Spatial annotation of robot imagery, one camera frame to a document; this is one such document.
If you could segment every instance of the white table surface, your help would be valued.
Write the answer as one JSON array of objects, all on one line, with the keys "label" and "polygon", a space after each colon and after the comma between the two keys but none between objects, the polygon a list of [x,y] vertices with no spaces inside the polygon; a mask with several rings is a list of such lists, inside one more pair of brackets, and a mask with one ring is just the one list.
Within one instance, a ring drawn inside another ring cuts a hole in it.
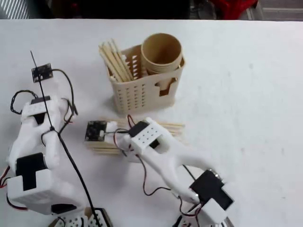
[{"label": "white table surface", "polygon": [[[83,145],[87,121],[118,117],[98,44],[113,37],[125,49],[158,32],[181,41],[187,65],[175,105],[136,117],[186,124],[186,141],[201,155],[211,157],[223,176],[234,182],[238,226],[300,226],[302,22],[0,20],[0,169],[6,166],[9,147],[20,128],[19,116],[9,110],[11,97],[26,88],[40,94],[31,78],[32,50],[38,65],[51,62],[72,80],[80,115],[63,137],[94,205],[107,209],[115,227],[171,226],[179,201],[166,191],[146,197],[141,165],[129,164],[122,157],[94,155]],[[63,77],[62,84],[69,94]],[[29,98],[19,96],[16,108]],[[61,161],[62,176],[81,187],[64,151]],[[163,184],[148,168],[147,190]],[[13,210],[5,194],[6,190],[0,191],[0,226],[43,227],[53,219]]]}]

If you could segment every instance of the beige plastic holder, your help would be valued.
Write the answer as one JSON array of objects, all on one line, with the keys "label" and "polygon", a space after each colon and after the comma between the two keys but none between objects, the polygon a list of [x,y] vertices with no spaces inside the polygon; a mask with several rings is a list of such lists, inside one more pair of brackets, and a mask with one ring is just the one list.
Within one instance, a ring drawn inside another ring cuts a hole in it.
[{"label": "beige plastic holder", "polygon": [[[121,114],[133,114],[174,104],[176,90],[185,66],[184,58],[179,67],[171,72],[148,75],[141,63],[141,45],[122,51],[134,78],[129,82],[117,82],[116,76],[107,68],[116,107]],[[168,86],[160,87],[161,81],[170,79]]]}]

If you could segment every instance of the small sensor board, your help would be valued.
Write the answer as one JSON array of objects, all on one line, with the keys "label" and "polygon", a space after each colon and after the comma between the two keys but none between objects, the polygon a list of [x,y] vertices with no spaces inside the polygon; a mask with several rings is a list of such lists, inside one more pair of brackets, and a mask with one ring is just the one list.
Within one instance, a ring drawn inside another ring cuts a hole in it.
[{"label": "small sensor board", "polygon": [[104,141],[106,121],[89,121],[85,133],[85,141]]},{"label": "small sensor board", "polygon": [[53,77],[51,64],[42,65],[32,69],[33,82],[37,83],[40,80],[45,80]]}]

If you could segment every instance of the stacked paper cup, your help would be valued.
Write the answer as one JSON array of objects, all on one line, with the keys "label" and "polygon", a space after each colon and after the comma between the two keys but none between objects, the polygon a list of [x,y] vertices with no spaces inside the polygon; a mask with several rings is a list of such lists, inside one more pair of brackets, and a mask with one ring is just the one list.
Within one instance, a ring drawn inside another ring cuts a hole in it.
[{"label": "stacked paper cup", "polygon": [[[165,33],[149,36],[141,45],[142,64],[149,75],[163,74],[177,69],[182,60],[182,46],[177,38]],[[165,90],[171,79],[159,82]]]}]

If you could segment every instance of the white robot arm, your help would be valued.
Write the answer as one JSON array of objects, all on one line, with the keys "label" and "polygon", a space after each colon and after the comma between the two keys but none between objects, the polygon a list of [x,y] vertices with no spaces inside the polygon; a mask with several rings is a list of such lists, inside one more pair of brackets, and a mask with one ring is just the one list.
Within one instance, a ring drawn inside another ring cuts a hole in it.
[{"label": "white robot arm", "polygon": [[[45,98],[53,127],[59,129],[67,103],[56,96]],[[8,198],[38,213],[64,216],[84,210],[87,200],[82,190],[54,174],[61,144],[50,127],[43,98],[26,103],[21,129],[9,155],[9,166],[16,176],[8,179]],[[45,150],[37,151],[43,143]]]},{"label": "white robot arm", "polygon": [[[228,218],[228,211],[234,204],[232,193],[214,171],[211,161],[201,153],[189,150],[151,118],[133,126],[124,141],[131,144],[128,156],[138,155],[180,199],[197,205],[185,215],[192,226],[221,224]],[[184,185],[177,176],[177,168],[181,165],[194,166],[204,172],[191,185]]]}]

